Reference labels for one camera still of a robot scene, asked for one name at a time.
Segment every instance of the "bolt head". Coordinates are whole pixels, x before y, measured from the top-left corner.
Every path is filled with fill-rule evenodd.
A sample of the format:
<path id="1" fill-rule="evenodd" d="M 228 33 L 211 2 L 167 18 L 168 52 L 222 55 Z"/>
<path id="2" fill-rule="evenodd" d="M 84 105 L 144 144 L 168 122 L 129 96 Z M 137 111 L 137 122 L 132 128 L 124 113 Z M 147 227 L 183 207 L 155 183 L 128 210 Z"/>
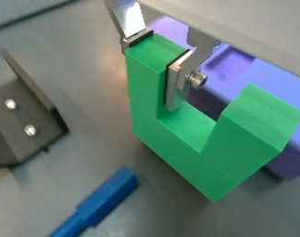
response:
<path id="1" fill-rule="evenodd" d="M 14 109 L 14 108 L 16 108 L 16 103 L 14 103 L 14 101 L 13 101 L 12 99 L 8 99 L 8 100 L 5 101 L 5 106 L 6 106 L 6 108 L 8 108 L 9 110 Z"/>
<path id="2" fill-rule="evenodd" d="M 206 81 L 207 81 L 207 75 L 203 74 L 199 71 L 195 71 L 191 75 L 189 75 L 189 86 L 198 90 L 199 88 L 203 87 Z"/>
<path id="3" fill-rule="evenodd" d="M 36 128 L 32 125 L 25 126 L 25 134 L 29 137 L 36 135 Z"/>

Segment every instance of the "green plastic part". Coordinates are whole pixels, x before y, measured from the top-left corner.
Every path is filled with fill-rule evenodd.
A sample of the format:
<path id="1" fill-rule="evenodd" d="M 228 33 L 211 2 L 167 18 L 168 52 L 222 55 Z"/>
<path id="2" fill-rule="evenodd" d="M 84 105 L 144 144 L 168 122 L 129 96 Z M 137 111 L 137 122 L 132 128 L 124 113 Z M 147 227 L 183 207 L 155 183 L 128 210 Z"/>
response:
<path id="1" fill-rule="evenodd" d="M 124 51 L 132 130 L 215 202 L 282 151 L 300 110 L 248 84 L 216 122 L 185 102 L 169 112 L 165 66 L 183 52 L 156 34 Z"/>

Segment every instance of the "green block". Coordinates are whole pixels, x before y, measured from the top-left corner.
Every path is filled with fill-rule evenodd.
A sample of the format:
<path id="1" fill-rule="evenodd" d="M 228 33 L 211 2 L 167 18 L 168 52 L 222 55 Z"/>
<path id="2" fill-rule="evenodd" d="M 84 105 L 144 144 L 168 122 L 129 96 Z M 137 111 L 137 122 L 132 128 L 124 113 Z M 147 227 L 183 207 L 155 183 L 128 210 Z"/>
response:
<path id="1" fill-rule="evenodd" d="M 187 103 L 169 112 L 165 65 L 183 52 L 156 34 L 124 51 L 132 130 L 215 202 L 282 151 L 300 110 L 250 84 L 216 122 Z"/>

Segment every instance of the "purple block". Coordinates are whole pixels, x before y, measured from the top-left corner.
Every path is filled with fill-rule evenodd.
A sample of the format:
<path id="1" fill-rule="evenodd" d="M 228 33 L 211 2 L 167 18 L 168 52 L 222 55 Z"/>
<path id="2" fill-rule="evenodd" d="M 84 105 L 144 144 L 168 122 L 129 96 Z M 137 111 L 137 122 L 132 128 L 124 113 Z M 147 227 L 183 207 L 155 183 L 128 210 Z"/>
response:
<path id="1" fill-rule="evenodd" d="M 148 27 L 189 48 L 185 44 L 187 26 L 184 24 L 163 17 Z M 300 78 L 230 45 L 224 45 L 214 52 L 202 65 L 202 71 L 208 75 L 208 82 L 202 90 L 189 91 L 188 103 L 212 119 L 219 117 L 226 105 L 247 83 L 255 84 L 300 108 Z M 264 168 L 283 180 L 291 180 L 300 176 L 300 126 L 283 152 Z"/>

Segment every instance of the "gray work surface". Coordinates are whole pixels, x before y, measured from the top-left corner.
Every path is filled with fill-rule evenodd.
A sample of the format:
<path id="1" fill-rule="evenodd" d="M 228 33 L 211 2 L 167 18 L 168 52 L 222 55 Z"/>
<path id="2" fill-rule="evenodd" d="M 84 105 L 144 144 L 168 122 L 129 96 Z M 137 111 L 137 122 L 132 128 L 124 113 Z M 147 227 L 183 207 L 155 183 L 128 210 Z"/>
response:
<path id="1" fill-rule="evenodd" d="M 276 181 L 260 170 L 212 204 L 133 136 L 124 57 L 103 1 L 73 2 L 1 29 L 1 47 L 71 133 L 48 154 L 0 168 L 0 237 L 48 234 L 121 165 L 140 186 L 81 236 L 300 237 L 300 178 Z M 0 84 L 12 78 L 0 57 Z"/>
<path id="2" fill-rule="evenodd" d="M 0 27 L 73 0 L 1 0 Z"/>

